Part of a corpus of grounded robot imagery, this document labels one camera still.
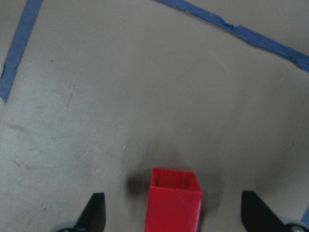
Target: stain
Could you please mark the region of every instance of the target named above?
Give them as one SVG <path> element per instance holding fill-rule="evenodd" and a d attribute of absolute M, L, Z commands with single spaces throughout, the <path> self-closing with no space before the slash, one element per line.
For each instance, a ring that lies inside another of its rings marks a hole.
<path fill-rule="evenodd" d="M 27 128 L 15 124 L 8 124 L 8 127 L 13 131 L 20 131 L 24 134 L 28 134 L 30 132 Z"/>
<path fill-rule="evenodd" d="M 129 174 L 126 180 L 127 194 L 139 196 L 148 193 L 151 169 L 140 174 Z"/>

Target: floor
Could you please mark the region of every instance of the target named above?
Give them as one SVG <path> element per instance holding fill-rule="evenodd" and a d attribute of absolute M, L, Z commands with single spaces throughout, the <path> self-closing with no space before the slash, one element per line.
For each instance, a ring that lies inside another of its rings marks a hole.
<path fill-rule="evenodd" d="M 3 66 L 25 0 L 0 1 Z M 305 0 L 191 0 L 309 55 Z M 106 232 L 143 231 L 152 167 L 190 170 L 200 231 L 244 232 L 243 189 L 309 204 L 309 73 L 153 0 L 42 4 L 0 109 L 0 231 L 55 232 L 104 191 Z"/>

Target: blue painter's tape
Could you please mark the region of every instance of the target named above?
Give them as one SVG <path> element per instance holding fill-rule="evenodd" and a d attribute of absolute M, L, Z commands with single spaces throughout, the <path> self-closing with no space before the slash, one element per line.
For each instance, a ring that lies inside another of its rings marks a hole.
<path fill-rule="evenodd" d="M 41 4 L 42 0 L 27 0 L 23 14 L 19 20 L 0 78 L 0 97 L 4 102 L 7 102 L 9 98 L 17 67 L 23 57 Z"/>
<path fill-rule="evenodd" d="M 309 228 L 309 207 L 306 210 L 303 218 L 301 219 L 301 222 L 304 223 L 307 226 L 307 228 Z"/>
<path fill-rule="evenodd" d="M 287 46 L 282 45 L 279 42 L 276 42 L 270 38 L 267 38 L 243 26 L 235 27 L 232 24 L 225 22 L 218 15 L 212 14 L 184 0 L 156 0 L 156 1 L 174 7 L 178 10 L 185 11 L 208 22 L 211 22 L 227 30 L 228 32 L 236 35 L 237 37 L 244 40 L 248 44 L 280 55 L 292 61 L 294 64 L 296 64 L 299 68 L 303 69 L 304 71 L 309 72 L 309 56 L 306 56 L 305 54 L 297 52 Z"/>

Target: gray floor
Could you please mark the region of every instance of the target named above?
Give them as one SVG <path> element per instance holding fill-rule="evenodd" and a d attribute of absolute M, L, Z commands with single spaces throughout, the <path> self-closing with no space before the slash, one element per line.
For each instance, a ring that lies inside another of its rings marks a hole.
<path fill-rule="evenodd" d="M 0 0 L 3 65 L 25 0 Z M 306 0 L 192 0 L 309 55 Z M 254 189 L 309 204 L 309 73 L 152 0 L 43 2 L 0 109 L 0 231 L 55 231 L 104 191 L 107 232 L 143 231 L 152 167 L 196 172 L 201 231 L 245 231 Z"/>

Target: red plastic container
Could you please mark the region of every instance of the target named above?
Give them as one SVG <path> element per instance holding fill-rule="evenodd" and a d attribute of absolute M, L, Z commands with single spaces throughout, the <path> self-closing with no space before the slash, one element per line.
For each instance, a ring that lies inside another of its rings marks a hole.
<path fill-rule="evenodd" d="M 145 232 L 196 232 L 202 197 L 194 173 L 154 168 Z"/>

